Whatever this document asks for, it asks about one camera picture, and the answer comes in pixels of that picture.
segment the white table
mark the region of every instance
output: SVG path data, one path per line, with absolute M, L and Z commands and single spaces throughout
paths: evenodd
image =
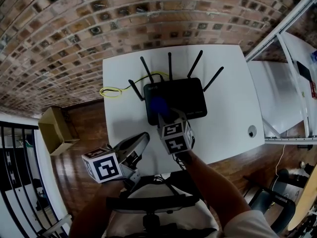
M 150 71 L 168 73 L 168 52 L 172 53 L 173 79 L 185 78 L 200 50 L 204 53 L 192 77 L 200 78 L 203 87 L 224 66 L 205 92 L 207 116 L 190 120 L 196 138 L 194 152 L 209 164 L 264 144 L 256 90 L 239 46 L 178 46 L 108 58 L 103 61 L 103 78 L 104 86 L 127 87 L 128 79 L 137 80 L 146 75 L 140 56 L 144 57 Z M 142 95 L 143 86 L 149 82 L 147 78 L 137 83 Z M 148 124 L 145 102 L 141 102 L 132 89 L 119 98 L 105 98 L 105 111 L 111 145 L 143 131 L 150 134 L 150 142 L 137 166 L 143 176 L 180 170 L 164 149 L 156 126 Z M 251 125 L 257 128 L 253 138 L 248 134 Z

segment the black strap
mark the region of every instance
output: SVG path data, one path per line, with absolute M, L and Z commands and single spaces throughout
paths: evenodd
M 175 229 L 168 233 L 157 233 L 148 234 L 148 233 L 136 233 L 132 235 L 125 236 L 124 238 L 175 238 L 175 237 L 182 237 L 182 238 L 205 238 L 209 236 L 211 233 L 217 231 L 214 228 L 205 228 L 205 229 Z M 119 236 L 111 236 L 107 238 L 123 238 Z
M 150 198 L 113 198 L 107 197 L 107 207 L 122 213 L 154 213 L 166 212 L 168 209 L 180 210 L 194 206 L 199 201 L 198 197 L 175 195 Z

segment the black router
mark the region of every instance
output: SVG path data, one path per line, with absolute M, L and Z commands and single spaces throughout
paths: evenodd
M 173 80 L 171 63 L 172 54 L 168 53 L 169 81 L 164 81 L 161 78 L 161 82 L 158 83 L 154 83 L 144 58 L 140 57 L 151 81 L 150 84 L 145 85 L 143 88 L 145 97 L 142 97 L 132 80 L 129 80 L 129 83 L 139 99 L 141 101 L 145 100 L 148 122 L 150 125 L 157 125 L 159 123 L 158 113 L 162 115 L 166 122 L 168 122 L 168 120 L 173 122 L 175 118 L 177 118 L 175 116 L 178 114 L 176 114 L 176 112 L 172 111 L 170 108 L 175 108 L 184 112 L 187 119 L 195 119 L 205 117 L 207 115 L 204 92 L 222 72 L 223 67 L 217 71 L 211 81 L 203 89 L 199 78 L 190 77 L 202 54 L 203 51 L 200 50 L 192 68 L 187 75 L 187 78 Z

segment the blue object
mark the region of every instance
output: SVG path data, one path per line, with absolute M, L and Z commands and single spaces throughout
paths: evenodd
M 151 105 L 151 110 L 157 114 L 160 114 L 162 117 L 167 118 L 170 116 L 170 110 L 164 98 L 159 96 L 153 97 L 151 99 L 150 105 Z

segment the hand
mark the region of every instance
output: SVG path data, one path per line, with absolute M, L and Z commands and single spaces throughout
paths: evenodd
M 118 197 L 124 188 L 122 180 L 114 180 L 102 183 L 96 196 L 99 197 Z

